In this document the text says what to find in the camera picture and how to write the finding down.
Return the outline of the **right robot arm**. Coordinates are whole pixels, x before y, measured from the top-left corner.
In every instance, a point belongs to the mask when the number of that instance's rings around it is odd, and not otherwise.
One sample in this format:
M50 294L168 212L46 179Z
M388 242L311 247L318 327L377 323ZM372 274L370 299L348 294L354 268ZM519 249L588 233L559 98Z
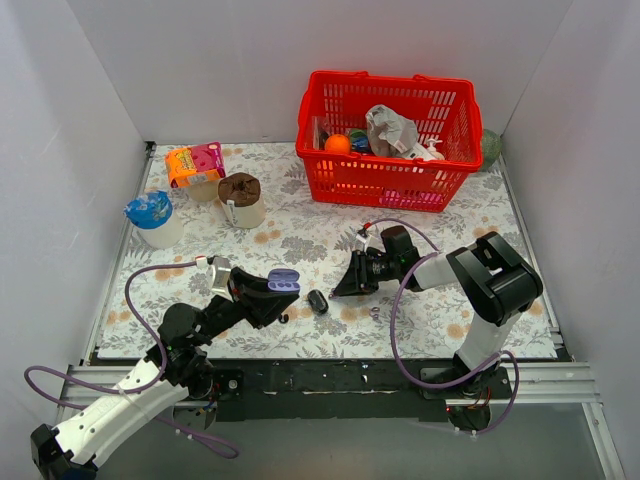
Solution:
M489 384L488 373L508 354L503 346L513 326L543 293L539 274L496 232L449 253L434 248L422 256L409 234L416 227L398 221L381 232L383 248L376 249L368 245L373 226L370 222L359 230L360 245L352 250L349 266L332 295L372 295L380 283L398 281L390 314L390 341L402 375L424 390L455 389L469 398L479 395ZM406 290L423 292L454 283L460 285L473 308L471 327L454 354L453 378L426 382L412 375L400 358L395 333L399 303Z

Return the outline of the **lavender earbud charging case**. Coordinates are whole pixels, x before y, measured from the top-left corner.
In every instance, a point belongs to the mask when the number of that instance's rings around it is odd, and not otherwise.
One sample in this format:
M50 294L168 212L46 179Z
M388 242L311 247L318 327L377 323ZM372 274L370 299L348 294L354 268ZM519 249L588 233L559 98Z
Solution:
M279 293L298 293L300 274L293 269L278 268L269 272L267 287L270 291Z

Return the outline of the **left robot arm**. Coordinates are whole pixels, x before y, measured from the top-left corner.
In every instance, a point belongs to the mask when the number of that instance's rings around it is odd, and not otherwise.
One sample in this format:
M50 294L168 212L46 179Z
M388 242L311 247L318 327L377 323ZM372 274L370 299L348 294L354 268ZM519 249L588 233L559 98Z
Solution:
M101 465L130 436L162 412L188 399L216 407L238 393L240 373L219 370L205 347L236 324L255 329L285 323L286 309L299 297L299 274L274 269L265 278L206 259L213 268L213 297L204 308L176 303L151 335L155 344L111 388L70 419L42 424L30 435L34 464L45 479L93 479Z

